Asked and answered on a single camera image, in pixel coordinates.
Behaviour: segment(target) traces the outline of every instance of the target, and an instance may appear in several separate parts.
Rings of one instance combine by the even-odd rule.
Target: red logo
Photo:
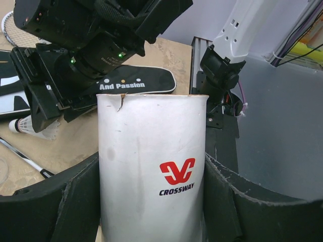
[[[163,163],[159,167],[160,167],[162,173],[168,173],[168,172],[172,171],[175,179],[173,179],[173,177],[171,175],[165,176],[165,178],[169,184],[177,185],[179,183],[185,183],[188,181],[192,172],[189,171],[186,173],[186,171],[188,168],[193,168],[194,164],[195,164],[195,158],[189,158],[185,161],[181,171],[178,170],[176,163],[173,161]]]

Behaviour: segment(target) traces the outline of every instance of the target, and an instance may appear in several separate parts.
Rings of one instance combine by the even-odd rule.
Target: crossway logo
[[[195,165],[195,158],[189,158],[185,161],[183,167],[181,170],[178,169],[177,165],[173,161],[169,161],[166,163],[161,164],[160,170],[162,173],[173,173],[173,176],[171,175],[166,175],[165,179],[170,185],[178,185],[180,183],[186,183],[191,177],[192,171],[187,171],[188,169],[193,168]],[[160,196],[166,196],[166,195],[172,195],[172,194],[177,194],[181,192],[185,192],[187,190],[192,189],[194,186],[194,183],[188,184],[186,186],[178,187],[178,188],[173,188],[173,189],[165,189],[161,190],[159,192]]]

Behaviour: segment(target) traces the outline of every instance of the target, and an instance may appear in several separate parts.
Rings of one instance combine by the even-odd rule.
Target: wooden table
[[[0,18],[11,11],[13,0],[2,0]],[[11,50],[12,46],[0,33],[0,49]],[[153,45],[146,44],[146,56],[134,56],[126,64],[166,68],[173,72],[177,88],[174,94],[188,94],[191,67],[191,46],[159,38]],[[78,164],[98,151],[97,112],[81,116],[71,123],[60,119],[60,129],[55,141],[47,141],[27,134],[13,134],[8,122],[0,123],[0,136],[37,162],[54,172],[61,172]],[[32,167],[10,150],[0,145],[0,158],[9,166],[8,179],[0,185],[0,195],[9,196],[17,189],[43,180]]]

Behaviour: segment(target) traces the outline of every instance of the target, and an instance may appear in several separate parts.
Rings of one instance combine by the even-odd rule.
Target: black foam padding
[[[94,242],[99,192],[96,153],[13,196],[0,196],[0,241]]]
[[[256,185],[210,156],[204,216],[209,242],[323,241],[323,200],[305,201]]]

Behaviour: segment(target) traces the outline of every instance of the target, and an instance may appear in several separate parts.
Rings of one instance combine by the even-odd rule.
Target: yellow object
[[[298,42],[290,52],[298,55],[304,55],[306,53],[309,53],[311,50],[313,49],[308,48],[306,44]],[[320,50],[315,50],[311,54],[308,54],[306,57],[311,58],[312,60],[319,63],[323,62],[323,52]]]

